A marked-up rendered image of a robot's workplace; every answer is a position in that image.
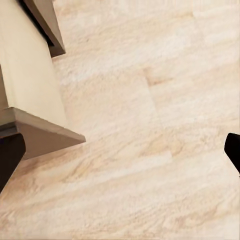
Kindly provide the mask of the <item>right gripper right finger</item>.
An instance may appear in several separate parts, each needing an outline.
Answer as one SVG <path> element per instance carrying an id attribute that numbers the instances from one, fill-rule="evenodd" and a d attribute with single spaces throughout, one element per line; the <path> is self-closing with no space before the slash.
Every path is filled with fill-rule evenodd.
<path id="1" fill-rule="evenodd" d="M 240 135 L 236 133 L 229 133 L 227 135 L 224 151 L 240 172 Z"/>

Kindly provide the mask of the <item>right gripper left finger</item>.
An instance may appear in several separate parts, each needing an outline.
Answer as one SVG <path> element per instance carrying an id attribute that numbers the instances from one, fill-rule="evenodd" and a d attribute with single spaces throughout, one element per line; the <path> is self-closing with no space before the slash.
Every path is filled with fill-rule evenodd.
<path id="1" fill-rule="evenodd" d="M 0 193 L 26 152 L 22 133 L 0 138 Z"/>

